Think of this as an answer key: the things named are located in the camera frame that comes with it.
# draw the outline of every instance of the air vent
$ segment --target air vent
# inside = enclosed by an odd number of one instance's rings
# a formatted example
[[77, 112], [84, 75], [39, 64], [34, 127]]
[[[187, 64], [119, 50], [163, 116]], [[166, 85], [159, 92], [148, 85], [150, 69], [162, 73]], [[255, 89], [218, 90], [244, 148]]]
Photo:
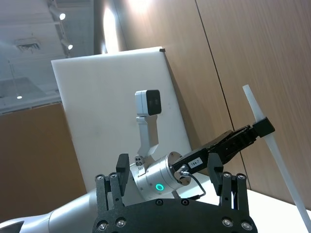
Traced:
[[22, 52], [35, 53], [40, 50], [40, 43], [36, 38], [16, 40], [15, 45]]

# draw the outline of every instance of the track light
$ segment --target track light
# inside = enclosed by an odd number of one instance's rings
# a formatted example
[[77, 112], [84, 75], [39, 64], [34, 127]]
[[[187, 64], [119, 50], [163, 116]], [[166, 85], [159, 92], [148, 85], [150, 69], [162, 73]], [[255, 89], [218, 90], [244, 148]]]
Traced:
[[55, 6], [51, 5], [49, 7], [50, 12], [60, 20], [64, 20], [66, 17], [66, 14], [64, 12], [61, 12], [59, 9], [57, 9]]
[[73, 48], [73, 45], [69, 43], [67, 40], [61, 39], [61, 42], [68, 50], [71, 50]]

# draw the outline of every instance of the ceiling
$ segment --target ceiling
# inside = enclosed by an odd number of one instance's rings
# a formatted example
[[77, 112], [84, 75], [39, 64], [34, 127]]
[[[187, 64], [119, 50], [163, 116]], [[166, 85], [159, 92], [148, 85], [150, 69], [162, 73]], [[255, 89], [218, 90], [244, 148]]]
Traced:
[[[49, 4], [66, 18], [54, 18]], [[61, 38], [73, 49], [67, 50]], [[19, 44], [35, 46], [20, 50]], [[51, 60], [92, 54], [91, 0], [1, 0], [0, 114], [60, 101]]]

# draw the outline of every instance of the white foam board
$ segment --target white foam board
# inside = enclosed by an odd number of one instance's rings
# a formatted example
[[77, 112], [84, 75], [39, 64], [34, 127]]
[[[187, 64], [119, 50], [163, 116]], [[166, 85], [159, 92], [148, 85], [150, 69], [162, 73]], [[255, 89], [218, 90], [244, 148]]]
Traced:
[[97, 174], [115, 171], [119, 154], [130, 163], [140, 147], [135, 92], [158, 89], [158, 159], [171, 151], [190, 152], [174, 87], [158, 48], [52, 61], [87, 191]]

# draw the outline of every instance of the label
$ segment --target label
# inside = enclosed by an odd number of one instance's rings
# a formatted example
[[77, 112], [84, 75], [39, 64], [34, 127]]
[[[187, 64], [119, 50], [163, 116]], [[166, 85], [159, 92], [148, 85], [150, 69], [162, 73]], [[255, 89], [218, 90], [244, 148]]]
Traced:
[[190, 167], [190, 168], [194, 168], [194, 167], [196, 167], [196, 166], [199, 166], [199, 165], [202, 164], [202, 163], [203, 163], [203, 162], [202, 162], [201, 158], [199, 157], [199, 158], [196, 158], [196, 159], [190, 161], [188, 164], [189, 164], [189, 167]]

